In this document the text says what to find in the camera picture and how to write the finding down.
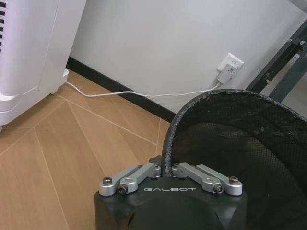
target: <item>metal linkage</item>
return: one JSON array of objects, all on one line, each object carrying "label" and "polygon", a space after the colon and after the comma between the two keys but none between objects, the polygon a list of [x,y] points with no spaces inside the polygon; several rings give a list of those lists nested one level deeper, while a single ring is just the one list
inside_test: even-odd
[{"label": "metal linkage", "polygon": [[132,166],[130,168],[127,168],[120,173],[118,173],[116,176],[109,177],[106,176],[103,178],[103,181],[99,184],[99,194],[102,196],[111,196],[113,195],[118,186],[119,186],[119,181],[121,178],[128,176],[135,171],[139,169],[138,166]]},{"label": "metal linkage", "polygon": [[203,190],[211,193],[222,194],[224,188],[216,177],[212,177],[196,169],[195,167],[181,163],[172,167],[172,174],[175,177],[189,177],[201,185]]},{"label": "metal linkage", "polygon": [[139,170],[124,177],[119,182],[118,191],[121,194],[128,194],[138,190],[138,184],[147,177],[160,177],[161,167],[158,164],[148,163]]},{"label": "metal linkage", "polygon": [[227,177],[224,176],[223,174],[203,165],[196,165],[195,167],[196,169],[202,171],[203,173],[206,173],[210,176],[214,176],[216,178],[218,178],[221,183],[222,186],[224,187],[224,190],[227,194],[229,195],[233,195],[233,196],[239,196],[242,194],[243,192],[243,185],[242,183],[238,180],[238,178],[231,176],[231,177]]},{"label": "metal linkage", "polygon": [[117,189],[121,194],[132,193],[138,189],[138,184],[146,177],[159,177],[160,175],[161,167],[156,163],[132,166],[114,177],[104,177],[99,184],[99,194],[112,196]]},{"label": "metal linkage", "polygon": [[207,192],[221,194],[225,190],[232,196],[240,196],[243,192],[243,185],[238,178],[224,176],[203,164],[196,165],[196,167],[187,163],[174,164],[172,174],[175,177],[191,178]]}]

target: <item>black mesh basket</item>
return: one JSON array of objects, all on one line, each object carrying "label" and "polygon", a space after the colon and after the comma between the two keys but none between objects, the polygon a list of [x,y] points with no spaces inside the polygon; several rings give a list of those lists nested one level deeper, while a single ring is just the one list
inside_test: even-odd
[{"label": "black mesh basket", "polygon": [[168,129],[164,176],[178,162],[238,177],[248,195],[247,229],[307,229],[307,120],[288,107],[242,90],[201,94]]}]

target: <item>wooden floor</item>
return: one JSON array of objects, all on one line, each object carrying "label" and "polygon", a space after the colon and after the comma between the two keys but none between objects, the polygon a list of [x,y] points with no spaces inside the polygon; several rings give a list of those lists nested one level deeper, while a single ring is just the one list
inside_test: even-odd
[{"label": "wooden floor", "polygon": [[[88,94],[108,92],[70,71]],[[118,96],[63,85],[0,134],[0,230],[93,230],[106,175],[161,154],[169,123]]]}]

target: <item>white air purifier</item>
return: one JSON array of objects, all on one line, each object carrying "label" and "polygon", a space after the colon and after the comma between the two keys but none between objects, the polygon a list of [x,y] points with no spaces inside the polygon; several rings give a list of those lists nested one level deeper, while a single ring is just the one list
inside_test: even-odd
[{"label": "white air purifier", "polygon": [[67,79],[86,0],[0,0],[0,130]]}]

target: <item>bolt head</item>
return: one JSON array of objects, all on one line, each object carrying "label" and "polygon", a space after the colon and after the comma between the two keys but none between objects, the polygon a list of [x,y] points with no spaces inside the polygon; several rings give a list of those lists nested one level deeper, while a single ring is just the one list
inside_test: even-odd
[{"label": "bolt head", "polygon": [[222,194],[224,192],[224,187],[220,184],[217,184],[216,186],[214,186],[213,190],[217,193],[217,194]]},{"label": "bolt head", "polygon": [[126,185],[121,185],[118,187],[118,192],[122,195],[125,195],[128,192],[128,187]]},{"label": "bolt head", "polygon": [[235,184],[235,183],[239,182],[239,179],[237,177],[235,177],[235,176],[231,176],[231,177],[229,177],[229,182],[231,184]]},{"label": "bolt head", "polygon": [[104,185],[112,184],[112,177],[106,176],[103,178],[102,182]]}]

